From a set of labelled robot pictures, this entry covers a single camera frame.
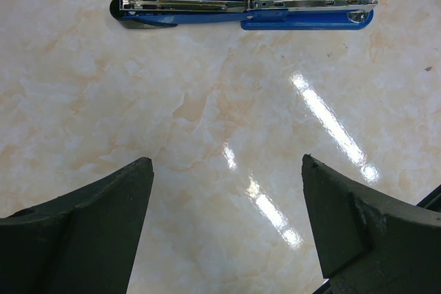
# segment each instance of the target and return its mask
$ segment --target marble tabletop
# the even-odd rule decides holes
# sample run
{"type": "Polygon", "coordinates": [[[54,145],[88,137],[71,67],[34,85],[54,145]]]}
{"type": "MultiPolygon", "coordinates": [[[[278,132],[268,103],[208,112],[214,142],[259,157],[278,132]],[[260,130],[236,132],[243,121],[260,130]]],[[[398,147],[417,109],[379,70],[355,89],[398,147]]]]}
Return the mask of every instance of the marble tabletop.
{"type": "Polygon", "coordinates": [[[0,0],[0,217],[153,160],[128,293],[312,293],[303,154],[409,203],[441,181],[441,0],[360,31],[127,30],[0,0]]]}

